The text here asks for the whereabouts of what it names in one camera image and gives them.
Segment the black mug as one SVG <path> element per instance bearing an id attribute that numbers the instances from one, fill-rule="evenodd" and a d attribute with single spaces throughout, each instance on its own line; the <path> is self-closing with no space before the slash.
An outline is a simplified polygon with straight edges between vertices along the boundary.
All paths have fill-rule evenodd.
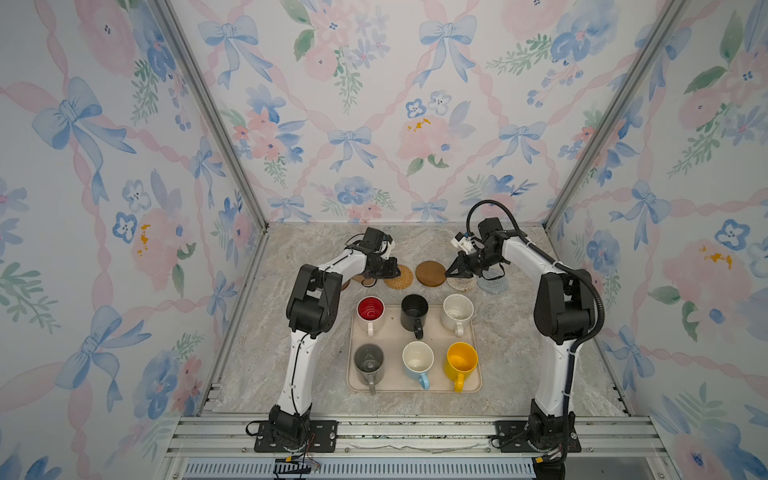
<path id="1" fill-rule="evenodd" d="M 424 338 L 424 326 L 429 311 L 428 301 L 421 295 L 406 295 L 401 302 L 401 326 L 411 332 L 417 340 Z"/>

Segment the cream white mug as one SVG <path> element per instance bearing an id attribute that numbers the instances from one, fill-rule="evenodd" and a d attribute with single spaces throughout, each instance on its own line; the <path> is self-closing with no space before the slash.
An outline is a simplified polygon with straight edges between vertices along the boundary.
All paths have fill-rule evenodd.
<path id="1" fill-rule="evenodd" d="M 463 337 L 474 316 L 473 302 L 464 295 L 452 294 L 444 299 L 442 308 L 443 312 L 440 315 L 442 326 L 452 332 L 455 337 Z"/>

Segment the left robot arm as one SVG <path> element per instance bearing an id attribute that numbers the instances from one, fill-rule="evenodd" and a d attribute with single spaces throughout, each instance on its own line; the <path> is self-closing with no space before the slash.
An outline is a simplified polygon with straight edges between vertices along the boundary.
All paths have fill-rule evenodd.
<path id="1" fill-rule="evenodd" d="M 299 269 L 286 317 L 291 330 L 289 363 L 280 395 L 271 408 L 264 437 L 288 450 L 305 446 L 310 435 L 312 382 L 317 344 L 336 321 L 342 286 L 356 275 L 391 279 L 400 274 L 391 254 L 394 240 L 385 234 L 357 240 L 337 257 Z"/>

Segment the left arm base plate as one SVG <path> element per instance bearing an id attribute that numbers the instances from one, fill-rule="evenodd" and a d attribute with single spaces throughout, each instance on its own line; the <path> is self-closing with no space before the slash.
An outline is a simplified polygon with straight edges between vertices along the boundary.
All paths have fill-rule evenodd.
<path id="1" fill-rule="evenodd" d="M 333 420 L 290 420 L 285 425 L 260 422 L 257 431 L 247 428 L 254 438 L 256 453 L 333 453 L 337 443 L 338 422 Z"/>

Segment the white mug red inside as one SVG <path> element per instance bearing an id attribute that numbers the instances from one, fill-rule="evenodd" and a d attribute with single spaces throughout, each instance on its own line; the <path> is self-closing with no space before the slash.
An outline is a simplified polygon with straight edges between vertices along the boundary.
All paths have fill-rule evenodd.
<path id="1" fill-rule="evenodd" d="M 362 330 L 365 338 L 373 338 L 386 321 L 385 305 L 376 296 L 362 298 L 356 307 L 356 324 Z"/>

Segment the plain round wooden coaster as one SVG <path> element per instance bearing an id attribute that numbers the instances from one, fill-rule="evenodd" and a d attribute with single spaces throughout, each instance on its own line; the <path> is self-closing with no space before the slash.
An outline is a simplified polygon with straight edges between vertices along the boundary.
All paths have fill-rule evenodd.
<path id="1" fill-rule="evenodd" d="M 436 288 L 445 283 L 446 268 L 437 261 L 424 261 L 416 267 L 415 277 L 422 285 Z"/>

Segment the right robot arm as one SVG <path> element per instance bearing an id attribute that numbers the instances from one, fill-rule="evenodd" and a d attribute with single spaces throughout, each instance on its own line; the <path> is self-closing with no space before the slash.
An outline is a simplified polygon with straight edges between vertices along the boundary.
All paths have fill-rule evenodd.
<path id="1" fill-rule="evenodd" d="M 527 238 L 504 230 L 485 240 L 459 233 L 451 244 L 458 254 L 447 269 L 449 278 L 480 278 L 492 266 L 509 264 L 536 284 L 532 318 L 544 350 L 526 441 L 546 460 L 555 455 L 565 458 L 574 434 L 571 398 L 578 352 L 596 336 L 605 319 L 599 293 L 584 271 L 566 266 Z"/>

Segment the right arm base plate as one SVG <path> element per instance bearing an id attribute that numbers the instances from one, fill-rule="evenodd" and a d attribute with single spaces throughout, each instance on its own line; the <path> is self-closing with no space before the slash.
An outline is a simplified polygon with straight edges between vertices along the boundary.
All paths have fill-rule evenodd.
<path id="1" fill-rule="evenodd" d="M 527 419 L 498 420 L 494 422 L 494 429 L 491 444 L 502 453 L 549 454 L 557 453 L 562 446 L 561 433 L 544 435 L 535 442 Z"/>

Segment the woven rattan round coaster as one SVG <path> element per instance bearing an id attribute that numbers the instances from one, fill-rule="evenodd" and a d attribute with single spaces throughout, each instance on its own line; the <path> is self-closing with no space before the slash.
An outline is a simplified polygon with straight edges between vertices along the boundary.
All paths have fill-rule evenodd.
<path id="1" fill-rule="evenodd" d="M 384 283 L 390 289 L 397 291 L 405 290 L 412 285 L 414 281 L 414 274 L 412 270 L 405 265 L 399 265 L 398 270 L 400 272 L 399 276 L 396 278 L 385 279 Z"/>

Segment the yellow mug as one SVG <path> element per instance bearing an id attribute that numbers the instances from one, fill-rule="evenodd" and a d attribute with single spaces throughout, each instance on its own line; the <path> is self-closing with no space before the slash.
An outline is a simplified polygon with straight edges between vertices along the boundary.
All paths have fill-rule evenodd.
<path id="1" fill-rule="evenodd" d="M 453 383 L 453 391 L 462 393 L 466 382 L 476 370 L 479 363 L 478 353 L 473 346 L 466 342 L 451 344 L 446 352 L 443 372 Z"/>

